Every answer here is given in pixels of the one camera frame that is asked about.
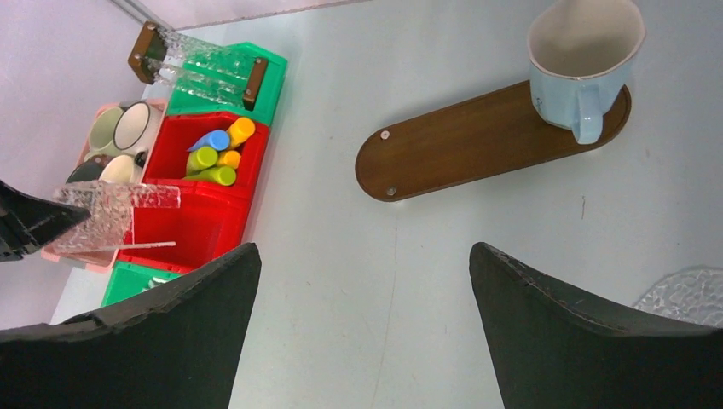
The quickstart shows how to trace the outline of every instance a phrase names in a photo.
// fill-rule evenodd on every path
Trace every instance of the blue cup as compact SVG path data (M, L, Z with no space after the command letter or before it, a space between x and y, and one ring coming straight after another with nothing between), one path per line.
M595 143L644 39L631 0L558 0L527 36L535 110L577 143Z

